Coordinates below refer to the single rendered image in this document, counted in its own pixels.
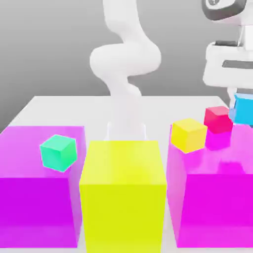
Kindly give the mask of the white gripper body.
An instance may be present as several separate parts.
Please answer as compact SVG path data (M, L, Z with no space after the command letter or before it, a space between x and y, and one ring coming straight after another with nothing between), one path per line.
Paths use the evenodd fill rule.
M208 86L253 88L253 50L237 42L210 43L203 81Z

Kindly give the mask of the small blue cube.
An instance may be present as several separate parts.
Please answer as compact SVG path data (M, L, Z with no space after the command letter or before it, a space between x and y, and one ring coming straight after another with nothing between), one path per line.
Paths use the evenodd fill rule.
M235 105L229 109L229 118L235 124L253 126L253 94L235 93Z

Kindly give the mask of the small red cube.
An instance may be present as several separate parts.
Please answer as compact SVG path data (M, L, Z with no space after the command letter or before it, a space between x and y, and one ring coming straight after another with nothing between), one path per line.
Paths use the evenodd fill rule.
M225 106L206 108L204 125L214 134L232 131L233 122L229 118L229 109Z

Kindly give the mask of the small magenta cube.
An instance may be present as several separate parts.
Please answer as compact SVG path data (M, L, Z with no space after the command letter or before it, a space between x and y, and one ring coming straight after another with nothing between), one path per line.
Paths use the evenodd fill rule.
M223 133L212 133L208 129L205 146L212 151L227 148L231 143L231 135L231 131Z

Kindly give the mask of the small yellow cube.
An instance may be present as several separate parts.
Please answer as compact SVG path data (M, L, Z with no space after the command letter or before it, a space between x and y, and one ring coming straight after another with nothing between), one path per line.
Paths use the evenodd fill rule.
M207 126L187 118L172 124L170 142L183 153L191 153L205 147Z

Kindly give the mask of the small green cube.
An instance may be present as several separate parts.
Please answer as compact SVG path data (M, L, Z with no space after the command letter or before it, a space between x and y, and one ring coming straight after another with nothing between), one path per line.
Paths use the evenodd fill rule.
M55 134L40 145L42 165L65 172L77 160L76 140Z

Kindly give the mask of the large magenta box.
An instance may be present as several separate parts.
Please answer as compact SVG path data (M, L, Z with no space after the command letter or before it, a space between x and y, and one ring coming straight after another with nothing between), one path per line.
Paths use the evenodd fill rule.
M230 146L185 154L169 145L167 197L179 248L253 248L253 128Z
M65 172L42 165L40 145L74 138L77 161ZM0 248L75 248L82 225L82 126L9 126L0 133Z

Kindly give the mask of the large yellow box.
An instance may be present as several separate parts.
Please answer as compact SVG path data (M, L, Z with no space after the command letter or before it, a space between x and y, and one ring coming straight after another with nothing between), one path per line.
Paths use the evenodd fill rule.
M80 179L86 253L161 253L166 190L157 141L91 141Z

